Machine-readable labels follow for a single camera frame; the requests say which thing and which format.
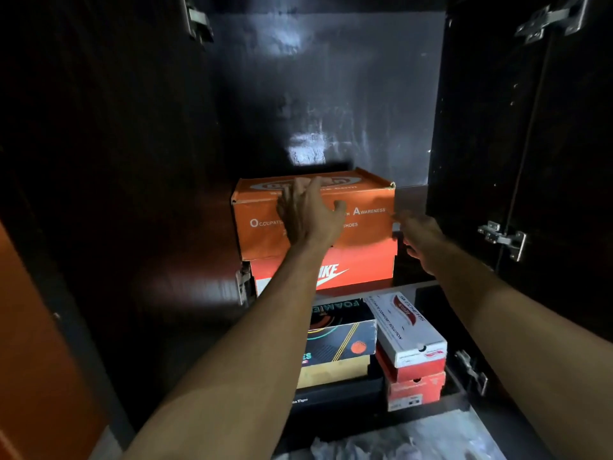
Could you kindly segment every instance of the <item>yellow stripe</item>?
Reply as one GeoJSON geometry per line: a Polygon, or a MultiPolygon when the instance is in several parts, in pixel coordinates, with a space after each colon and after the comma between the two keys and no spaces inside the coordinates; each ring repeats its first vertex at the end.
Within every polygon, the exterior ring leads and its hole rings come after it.
{"type": "Polygon", "coordinates": [[[334,355],[334,358],[332,359],[332,361],[337,361],[340,358],[340,356],[344,352],[345,347],[347,347],[347,344],[349,343],[349,339],[351,339],[351,336],[353,335],[354,332],[356,332],[356,329],[359,325],[360,323],[355,323],[353,326],[351,326],[351,329],[347,333],[347,337],[345,337],[345,339],[343,340],[341,347],[338,348],[337,354],[334,355]]]}

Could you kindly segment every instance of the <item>person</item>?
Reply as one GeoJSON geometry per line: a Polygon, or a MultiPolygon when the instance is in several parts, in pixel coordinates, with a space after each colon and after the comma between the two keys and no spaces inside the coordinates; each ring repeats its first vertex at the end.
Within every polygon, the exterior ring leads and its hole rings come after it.
{"type": "MultiPolygon", "coordinates": [[[[289,415],[318,272],[345,203],[297,178],[278,202],[291,247],[246,315],[180,380],[124,460],[269,459],[289,415]]],[[[432,218],[399,213],[410,255],[434,275],[507,392],[568,458],[613,457],[613,345],[499,279],[432,218]]]]}

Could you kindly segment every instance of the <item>orange surface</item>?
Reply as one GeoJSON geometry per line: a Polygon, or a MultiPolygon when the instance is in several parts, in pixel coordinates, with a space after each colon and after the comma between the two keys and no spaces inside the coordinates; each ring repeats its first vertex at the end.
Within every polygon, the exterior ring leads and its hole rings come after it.
{"type": "Polygon", "coordinates": [[[0,459],[87,460],[107,424],[0,224],[0,459]]]}
{"type": "MultiPolygon", "coordinates": [[[[391,238],[362,247],[331,247],[319,269],[317,289],[389,279],[394,276],[397,251],[398,243],[391,238]]],[[[258,295],[282,261],[283,256],[251,261],[251,274],[256,280],[258,295]]]]}
{"type": "MultiPolygon", "coordinates": [[[[363,169],[319,174],[333,180],[321,194],[326,206],[347,203],[345,227],[334,247],[369,245],[392,235],[395,185],[363,169]]],[[[294,177],[241,179],[232,195],[234,218],[244,261],[285,255],[289,242],[276,213],[283,186],[294,177]]]]}

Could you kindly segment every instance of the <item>nike logo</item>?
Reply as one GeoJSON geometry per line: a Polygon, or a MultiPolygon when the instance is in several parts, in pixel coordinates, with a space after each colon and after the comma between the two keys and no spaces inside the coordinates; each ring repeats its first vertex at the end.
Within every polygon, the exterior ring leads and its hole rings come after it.
{"type": "Polygon", "coordinates": [[[345,271],[349,271],[349,268],[347,268],[346,270],[340,271],[340,272],[331,272],[330,275],[327,278],[323,278],[320,279],[319,281],[317,281],[317,286],[319,287],[320,285],[328,282],[330,279],[334,279],[336,276],[341,276],[341,274],[343,274],[345,271]]]}

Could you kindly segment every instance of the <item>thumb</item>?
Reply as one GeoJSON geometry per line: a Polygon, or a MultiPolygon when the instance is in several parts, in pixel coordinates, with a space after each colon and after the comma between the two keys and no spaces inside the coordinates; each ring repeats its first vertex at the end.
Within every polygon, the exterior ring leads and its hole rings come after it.
{"type": "Polygon", "coordinates": [[[344,200],[334,200],[334,212],[344,217],[347,212],[347,203],[344,200]]]}

